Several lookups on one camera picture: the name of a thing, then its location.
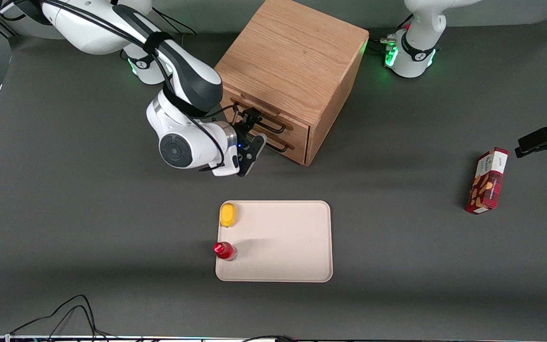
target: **red bottle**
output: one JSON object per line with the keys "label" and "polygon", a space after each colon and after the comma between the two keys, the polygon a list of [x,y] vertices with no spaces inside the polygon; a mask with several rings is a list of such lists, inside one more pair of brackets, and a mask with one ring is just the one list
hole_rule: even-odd
{"label": "red bottle", "polygon": [[223,260],[232,261],[237,256],[237,249],[228,242],[215,243],[214,250],[217,257]]}

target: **gray table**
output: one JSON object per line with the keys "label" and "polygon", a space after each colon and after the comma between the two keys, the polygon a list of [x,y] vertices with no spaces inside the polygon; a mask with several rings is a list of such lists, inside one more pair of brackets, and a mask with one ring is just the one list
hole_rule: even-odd
{"label": "gray table", "polygon": [[[187,48],[214,65],[232,39]],[[463,210],[477,156],[547,125],[547,22],[450,28],[415,80],[365,56],[313,165],[267,150],[246,178],[166,166],[145,118],[160,87],[117,56],[11,45],[0,333],[83,293],[124,335],[547,340],[547,153],[510,157],[499,208]],[[327,201],[332,279],[219,281],[210,247],[233,199]],[[77,316],[62,333],[87,331]]]}

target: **yellow object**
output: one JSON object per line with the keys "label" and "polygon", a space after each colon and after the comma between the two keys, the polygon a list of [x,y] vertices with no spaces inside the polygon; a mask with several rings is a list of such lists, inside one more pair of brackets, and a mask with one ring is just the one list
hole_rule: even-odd
{"label": "yellow object", "polygon": [[230,227],[235,223],[235,206],[233,204],[223,204],[221,207],[220,221],[223,227]]}

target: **tray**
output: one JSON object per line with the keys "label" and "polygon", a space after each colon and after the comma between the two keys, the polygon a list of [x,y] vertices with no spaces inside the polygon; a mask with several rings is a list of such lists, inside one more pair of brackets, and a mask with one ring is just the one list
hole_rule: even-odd
{"label": "tray", "polygon": [[327,282],[332,277],[330,207],[324,201],[227,201],[235,223],[219,223],[219,242],[237,258],[217,258],[222,281]]}

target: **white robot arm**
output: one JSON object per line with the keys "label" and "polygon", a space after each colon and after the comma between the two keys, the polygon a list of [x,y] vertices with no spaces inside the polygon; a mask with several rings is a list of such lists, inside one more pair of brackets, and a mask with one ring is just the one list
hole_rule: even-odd
{"label": "white robot arm", "polygon": [[385,65],[395,73],[413,78],[432,64],[438,39],[447,28],[443,11],[475,4],[481,0],[404,0],[414,16],[410,27],[400,28],[381,43],[388,45]]}
{"label": "white robot arm", "polygon": [[29,17],[50,22],[79,50],[104,55],[123,48],[141,81],[166,83],[146,114],[167,164],[180,169],[208,165],[203,170],[216,176],[244,176],[250,171],[266,137],[249,140],[246,133],[260,119],[245,115],[234,126],[199,121],[221,102],[221,78],[145,17],[151,0],[119,0],[116,5],[109,0],[13,2]]}

